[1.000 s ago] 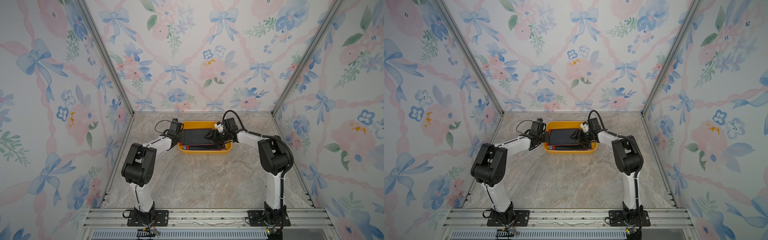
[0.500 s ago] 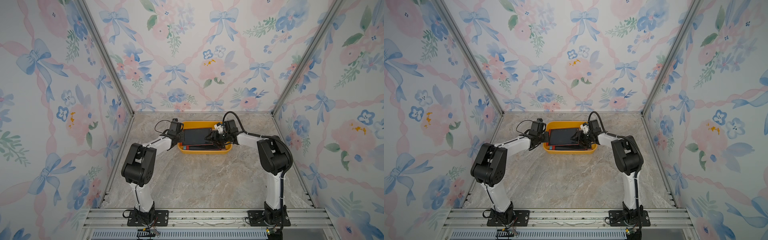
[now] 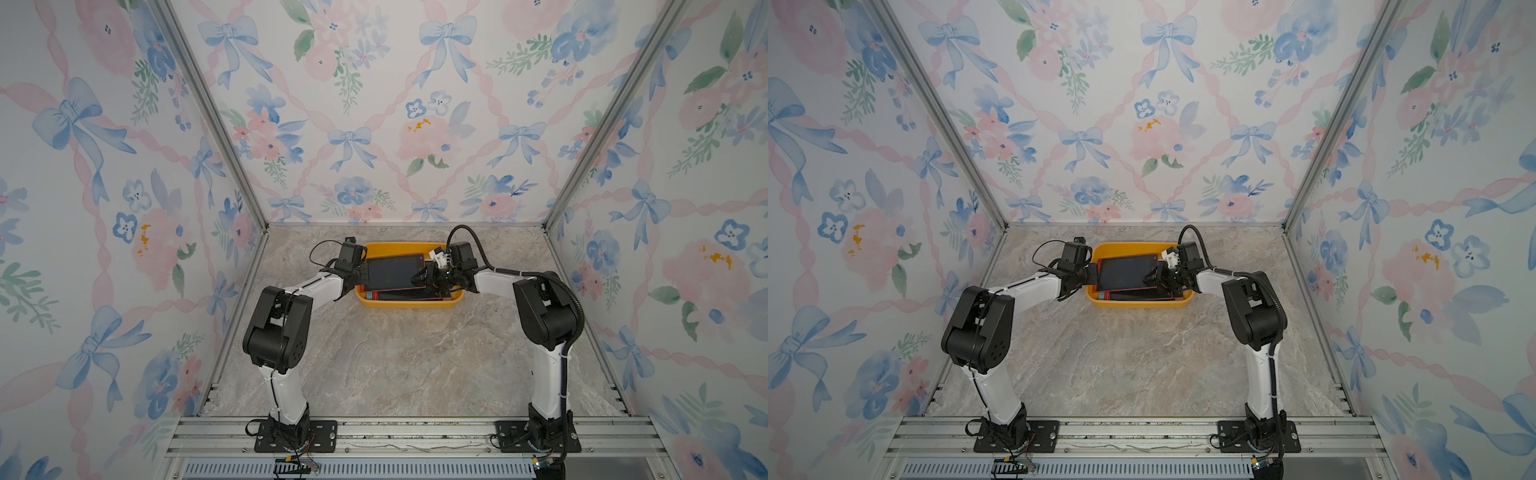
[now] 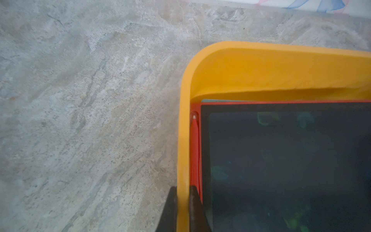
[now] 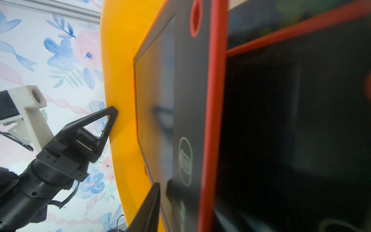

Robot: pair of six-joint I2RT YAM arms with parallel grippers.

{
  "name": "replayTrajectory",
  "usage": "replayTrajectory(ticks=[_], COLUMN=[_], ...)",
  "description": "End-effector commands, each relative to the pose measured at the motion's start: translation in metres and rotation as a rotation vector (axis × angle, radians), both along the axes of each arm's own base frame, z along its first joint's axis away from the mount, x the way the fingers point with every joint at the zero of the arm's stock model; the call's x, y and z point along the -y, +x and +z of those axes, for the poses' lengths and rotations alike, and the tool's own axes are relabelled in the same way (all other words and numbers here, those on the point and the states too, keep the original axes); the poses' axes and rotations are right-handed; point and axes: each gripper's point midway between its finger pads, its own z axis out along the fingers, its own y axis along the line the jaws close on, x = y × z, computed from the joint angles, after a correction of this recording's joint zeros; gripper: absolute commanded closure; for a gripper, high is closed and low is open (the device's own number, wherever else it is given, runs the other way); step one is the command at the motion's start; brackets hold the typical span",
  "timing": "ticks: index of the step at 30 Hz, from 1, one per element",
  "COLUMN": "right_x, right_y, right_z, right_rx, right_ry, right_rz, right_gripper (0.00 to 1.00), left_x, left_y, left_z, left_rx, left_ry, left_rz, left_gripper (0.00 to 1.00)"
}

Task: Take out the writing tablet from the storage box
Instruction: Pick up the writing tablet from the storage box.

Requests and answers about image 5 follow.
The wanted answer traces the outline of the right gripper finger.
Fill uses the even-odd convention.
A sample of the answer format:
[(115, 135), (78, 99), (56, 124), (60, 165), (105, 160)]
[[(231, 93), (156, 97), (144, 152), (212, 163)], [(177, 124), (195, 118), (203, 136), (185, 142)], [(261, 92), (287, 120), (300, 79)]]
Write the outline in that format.
[(160, 184), (154, 183), (127, 232), (157, 232), (160, 213)]

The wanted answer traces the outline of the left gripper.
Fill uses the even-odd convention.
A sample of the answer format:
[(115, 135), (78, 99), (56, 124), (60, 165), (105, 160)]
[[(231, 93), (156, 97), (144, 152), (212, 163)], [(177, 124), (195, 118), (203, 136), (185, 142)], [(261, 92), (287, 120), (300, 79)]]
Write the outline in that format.
[[(31, 163), (35, 175), (49, 183), (66, 183), (70, 179), (83, 182), (88, 166), (101, 156), (118, 111), (110, 106), (67, 124), (50, 140)], [(107, 122), (96, 136), (85, 129), (104, 117)]]

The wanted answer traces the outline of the red writing tablet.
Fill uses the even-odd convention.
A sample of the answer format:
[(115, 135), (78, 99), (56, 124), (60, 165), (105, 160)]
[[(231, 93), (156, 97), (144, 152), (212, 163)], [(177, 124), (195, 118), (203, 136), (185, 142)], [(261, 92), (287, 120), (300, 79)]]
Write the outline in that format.
[(134, 61), (136, 132), (167, 232), (221, 232), (214, 208), (228, 1), (165, 1)]
[(371, 3), (228, 49), (222, 232), (371, 229)]

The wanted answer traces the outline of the yellow plastic storage box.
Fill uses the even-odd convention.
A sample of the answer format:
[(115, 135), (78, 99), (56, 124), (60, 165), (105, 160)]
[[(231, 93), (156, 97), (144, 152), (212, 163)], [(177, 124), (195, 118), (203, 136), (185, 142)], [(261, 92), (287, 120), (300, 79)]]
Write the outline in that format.
[(134, 58), (166, 1), (105, 1), (100, 38), (107, 106), (118, 110), (110, 134), (117, 189), (131, 225), (151, 183), (137, 142)]

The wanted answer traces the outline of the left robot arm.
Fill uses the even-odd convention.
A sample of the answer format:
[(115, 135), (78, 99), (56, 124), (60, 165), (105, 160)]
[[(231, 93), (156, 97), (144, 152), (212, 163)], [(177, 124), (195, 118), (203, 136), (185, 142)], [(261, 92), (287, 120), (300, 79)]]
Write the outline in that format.
[(1, 173), (1, 231), (15, 232), (46, 219), (49, 205), (62, 208), (54, 197), (83, 182), (88, 166), (102, 155), (118, 111), (108, 107), (67, 124), (39, 152), (21, 175)]

